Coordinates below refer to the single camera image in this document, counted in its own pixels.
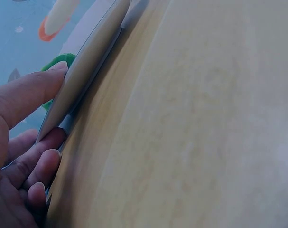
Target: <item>white object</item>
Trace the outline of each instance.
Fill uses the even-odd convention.
[[[100,19],[69,68],[63,86],[45,116],[37,142],[62,122],[80,96],[93,71],[99,66],[104,53],[115,38],[129,5],[130,0],[115,0]]]

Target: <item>skin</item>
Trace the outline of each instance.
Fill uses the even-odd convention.
[[[9,130],[46,101],[54,98],[67,72],[66,62],[0,87],[0,227],[40,227],[46,214],[47,188],[60,163],[58,148],[65,140],[53,129],[34,145],[37,131],[9,139]]]

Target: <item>orange stripe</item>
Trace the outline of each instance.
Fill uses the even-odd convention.
[[[59,32],[60,30],[62,30],[62,28],[64,26],[61,27],[61,29],[55,33],[53,33],[52,35],[47,35],[45,33],[45,22],[46,22],[47,17],[45,17],[45,19],[43,20],[43,22],[41,23],[39,30],[38,30],[38,34],[39,34],[39,38],[43,41],[50,41],[52,40]]]

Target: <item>green object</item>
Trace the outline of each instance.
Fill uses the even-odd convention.
[[[46,70],[50,69],[52,66],[54,66],[56,63],[59,63],[61,61],[66,61],[67,65],[68,65],[68,68],[70,68],[70,66],[72,65],[73,61],[75,60],[75,57],[76,56],[71,54],[71,53],[62,54],[62,55],[60,55],[58,57],[55,57],[50,63],[48,63],[46,66],[44,66],[41,71],[46,71]],[[42,105],[42,107],[46,111],[48,111],[51,103],[52,103],[52,100],[44,103]]]

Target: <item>light wood grain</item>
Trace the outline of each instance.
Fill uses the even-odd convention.
[[[66,144],[49,224],[288,227],[288,0],[151,0],[130,24]]]

